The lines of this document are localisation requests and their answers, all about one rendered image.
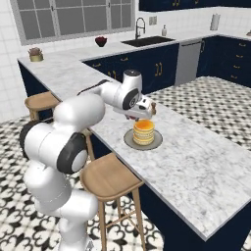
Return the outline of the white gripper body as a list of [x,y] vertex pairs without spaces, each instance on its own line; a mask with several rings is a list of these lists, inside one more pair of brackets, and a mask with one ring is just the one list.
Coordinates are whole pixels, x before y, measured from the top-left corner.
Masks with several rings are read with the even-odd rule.
[[133,120],[150,120],[152,118],[152,113],[147,110],[139,110],[139,111],[133,111],[133,110],[127,110],[125,112],[125,115]]

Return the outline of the dark blue counter base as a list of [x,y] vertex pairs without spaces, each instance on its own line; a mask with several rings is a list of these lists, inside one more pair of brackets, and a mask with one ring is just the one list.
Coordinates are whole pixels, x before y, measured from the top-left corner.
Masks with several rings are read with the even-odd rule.
[[[239,251],[251,230],[251,152],[168,108],[149,121],[162,144],[133,149],[124,135],[137,121],[106,105],[102,121],[88,127],[95,160],[114,153],[144,182],[141,215],[166,237],[165,251]],[[67,176],[72,188],[88,192],[80,172],[91,162],[87,155]]]

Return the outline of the dark blue sink cupboards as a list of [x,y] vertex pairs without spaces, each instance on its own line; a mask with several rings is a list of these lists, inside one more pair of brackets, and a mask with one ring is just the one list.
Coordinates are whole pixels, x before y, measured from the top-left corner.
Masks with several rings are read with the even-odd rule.
[[142,75],[142,93],[148,94],[175,84],[178,47],[166,45],[88,60],[85,64],[118,81],[123,81],[125,70],[137,70]]

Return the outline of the golden pancake stack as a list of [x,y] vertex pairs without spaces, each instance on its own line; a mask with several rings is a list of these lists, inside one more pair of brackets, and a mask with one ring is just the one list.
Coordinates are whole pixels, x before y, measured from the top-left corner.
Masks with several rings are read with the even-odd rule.
[[149,145],[154,140],[155,125],[149,120],[139,120],[133,126],[133,141],[138,145]]

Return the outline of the dark red bowl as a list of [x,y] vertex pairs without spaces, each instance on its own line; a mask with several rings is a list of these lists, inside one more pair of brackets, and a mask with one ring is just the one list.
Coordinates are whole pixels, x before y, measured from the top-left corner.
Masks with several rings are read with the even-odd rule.
[[104,47],[107,43],[107,38],[103,36],[98,36],[95,38],[95,42],[99,47]]

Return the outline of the grey framed window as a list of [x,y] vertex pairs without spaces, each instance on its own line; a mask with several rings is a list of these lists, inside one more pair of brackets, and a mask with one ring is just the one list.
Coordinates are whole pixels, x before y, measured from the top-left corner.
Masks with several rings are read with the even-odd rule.
[[134,30],[134,0],[10,0],[22,45]]

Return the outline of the plant in yellow pot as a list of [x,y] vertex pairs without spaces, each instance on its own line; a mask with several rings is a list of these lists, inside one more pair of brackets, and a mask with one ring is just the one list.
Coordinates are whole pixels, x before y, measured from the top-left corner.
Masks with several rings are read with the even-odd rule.
[[28,54],[32,62],[40,62],[43,60],[42,50],[38,47],[30,48]]

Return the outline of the grey round plate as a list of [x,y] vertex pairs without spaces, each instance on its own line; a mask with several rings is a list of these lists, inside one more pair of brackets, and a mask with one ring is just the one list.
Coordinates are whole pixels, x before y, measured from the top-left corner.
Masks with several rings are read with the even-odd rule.
[[158,130],[154,130],[154,140],[149,145],[138,145],[133,141],[133,130],[128,130],[124,135],[124,142],[127,146],[140,150],[140,151],[146,151],[146,150],[153,150],[158,148],[162,142],[163,142],[163,136]]

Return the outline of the dark blue drawer cupboards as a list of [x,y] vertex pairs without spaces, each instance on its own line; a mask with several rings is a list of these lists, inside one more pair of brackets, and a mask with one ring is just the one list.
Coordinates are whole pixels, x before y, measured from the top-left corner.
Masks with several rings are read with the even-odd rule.
[[251,41],[219,35],[203,38],[197,75],[251,88]]

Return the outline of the steel dishwasher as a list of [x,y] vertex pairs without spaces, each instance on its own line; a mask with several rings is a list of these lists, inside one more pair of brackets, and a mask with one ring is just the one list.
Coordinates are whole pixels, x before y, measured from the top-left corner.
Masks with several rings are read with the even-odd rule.
[[175,86],[196,79],[201,43],[201,39],[193,39],[179,44]]

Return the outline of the black sink basin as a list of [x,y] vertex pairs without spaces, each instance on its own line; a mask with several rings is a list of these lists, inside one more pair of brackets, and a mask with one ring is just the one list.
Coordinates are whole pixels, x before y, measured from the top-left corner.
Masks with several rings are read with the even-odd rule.
[[173,41],[173,39],[162,37],[162,36],[150,36],[150,37],[145,37],[145,38],[137,38],[134,40],[127,40],[127,41],[124,41],[124,44],[130,45],[133,47],[143,47],[143,46],[170,42],[170,41]]

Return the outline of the wooden bar stool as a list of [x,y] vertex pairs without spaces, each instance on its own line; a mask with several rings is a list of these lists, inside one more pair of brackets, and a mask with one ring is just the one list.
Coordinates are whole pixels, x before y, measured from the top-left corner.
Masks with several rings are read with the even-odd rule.
[[[114,153],[110,153],[89,163],[80,172],[80,183],[86,191],[94,194],[98,199],[102,251],[107,251],[106,229],[125,219],[128,219],[140,234],[143,251],[146,251],[139,198],[139,187],[144,182],[135,176]],[[121,208],[120,198],[130,192],[135,210],[127,214]],[[105,203],[113,200],[117,201],[119,218],[107,225]]]
[[[25,105],[29,110],[29,117],[32,121],[41,121],[45,123],[52,123],[53,122],[53,116],[50,115],[48,118],[40,119],[39,113],[41,111],[51,110],[54,111],[55,107],[60,103],[60,101],[55,98],[50,91],[35,94],[32,96],[29,96],[25,100]],[[93,147],[91,142],[91,134],[92,132],[85,128],[82,133],[86,137],[86,143],[87,143],[87,149],[88,149],[88,155],[91,161],[95,160],[95,156],[93,153]]]

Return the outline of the black tap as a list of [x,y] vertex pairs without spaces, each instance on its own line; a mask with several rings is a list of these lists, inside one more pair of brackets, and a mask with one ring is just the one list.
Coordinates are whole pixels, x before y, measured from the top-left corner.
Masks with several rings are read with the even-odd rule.
[[[139,22],[140,20],[143,21],[143,26],[140,26],[140,25],[138,24],[138,22]],[[145,33],[145,31],[146,31],[146,24],[145,24],[145,21],[144,21],[143,18],[138,18],[138,19],[136,20],[136,24],[135,24],[135,40],[137,40],[137,39],[140,37],[140,32],[139,32],[140,29],[142,29],[142,30],[143,30],[143,33]]]

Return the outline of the dark blue wall cupboards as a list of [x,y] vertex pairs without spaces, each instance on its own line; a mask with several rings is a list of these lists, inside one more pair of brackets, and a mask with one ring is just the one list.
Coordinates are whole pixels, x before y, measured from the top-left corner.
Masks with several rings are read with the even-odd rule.
[[139,0],[139,10],[163,12],[208,7],[251,8],[251,0]]

